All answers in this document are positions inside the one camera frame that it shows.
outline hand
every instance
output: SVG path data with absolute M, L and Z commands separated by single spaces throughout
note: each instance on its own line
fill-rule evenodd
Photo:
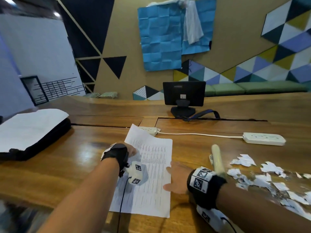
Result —
M 127 151 L 128 151 L 128 157 L 132 157 L 137 153 L 137 150 L 131 146 L 130 144 L 127 144 L 125 142 L 122 142 L 122 144 L 126 145 Z
M 177 194 L 188 193 L 187 179 L 193 169 L 174 161 L 171 162 L 171 166 L 166 170 L 172 175 L 172 183 L 165 184 L 163 189 Z

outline forearm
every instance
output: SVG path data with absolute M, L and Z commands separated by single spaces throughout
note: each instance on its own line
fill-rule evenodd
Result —
M 311 221 L 230 184 L 224 184 L 216 199 L 217 208 L 244 232 L 305 232 Z
M 118 174 L 118 161 L 115 158 L 104 159 L 83 183 L 57 206 L 38 232 L 101 232 L 114 195 Z

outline electrical outlet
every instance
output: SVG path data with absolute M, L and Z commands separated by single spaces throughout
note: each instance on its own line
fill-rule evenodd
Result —
M 286 140 L 281 135 L 268 134 L 268 133 L 252 133 L 244 132 L 243 139 L 247 143 L 261 144 L 261 145 L 279 145 L 283 146 Z
M 144 131 L 146 131 L 147 133 L 149 133 L 151 136 L 156 136 L 158 131 L 160 131 L 160 129 L 156 128 L 156 127 L 138 127 Z

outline black cable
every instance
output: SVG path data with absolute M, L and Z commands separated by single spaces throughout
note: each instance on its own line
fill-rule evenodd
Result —
M 125 188 L 126 188 L 127 181 L 128 181 L 130 178 L 131 178 L 131 177 L 129 177 L 128 179 L 126 179 L 125 186 L 124 186 L 123 196 L 122 196 L 121 205 L 120 205 L 120 212 L 119 212 L 119 220 L 118 220 L 117 233 L 119 233 L 119 225 L 120 225 L 120 219 L 121 219 L 121 208 L 122 208 L 123 198 L 124 198 L 124 194 L 125 194 Z
M 227 218 L 225 218 L 225 217 L 221 217 L 220 219 L 226 220 L 226 221 L 227 221 L 227 223 L 229 223 L 229 225 L 232 227 L 232 229 L 233 229 L 233 230 L 234 230 L 234 232 L 236 233 L 236 230 L 234 229 L 233 225 L 230 223 L 230 221 L 229 221 Z

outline monitor stand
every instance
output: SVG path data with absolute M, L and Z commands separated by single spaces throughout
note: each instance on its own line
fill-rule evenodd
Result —
M 171 113 L 175 118 L 177 117 L 190 117 L 195 114 L 195 108 L 189 107 L 189 100 L 176 100 L 177 106 L 171 108 Z

